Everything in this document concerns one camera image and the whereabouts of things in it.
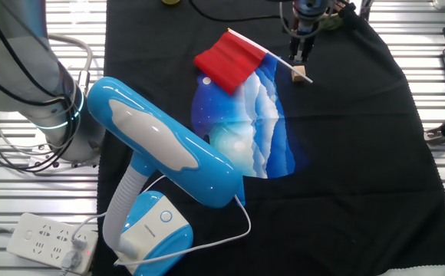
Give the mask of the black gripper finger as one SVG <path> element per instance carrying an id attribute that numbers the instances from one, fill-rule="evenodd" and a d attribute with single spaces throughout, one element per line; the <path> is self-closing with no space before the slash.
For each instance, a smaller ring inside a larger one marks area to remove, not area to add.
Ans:
<path id="1" fill-rule="evenodd" d="M 302 61 L 306 62 L 308 60 L 308 56 L 310 55 L 315 43 L 315 38 L 310 37 L 304 40 L 303 49 L 302 49 Z"/>
<path id="2" fill-rule="evenodd" d="M 301 61 L 301 55 L 299 54 L 299 47 L 301 44 L 301 40 L 299 38 L 291 37 L 291 41 L 289 43 L 290 55 L 289 58 L 293 61 Z"/>

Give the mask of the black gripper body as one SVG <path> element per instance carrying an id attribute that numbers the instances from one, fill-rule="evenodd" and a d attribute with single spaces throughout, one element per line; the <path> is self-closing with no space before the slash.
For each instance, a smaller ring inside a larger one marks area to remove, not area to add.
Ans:
<path id="1" fill-rule="evenodd" d="M 307 39 L 314 37 L 319 32 L 319 17 L 304 18 L 295 17 L 294 37 Z"/>

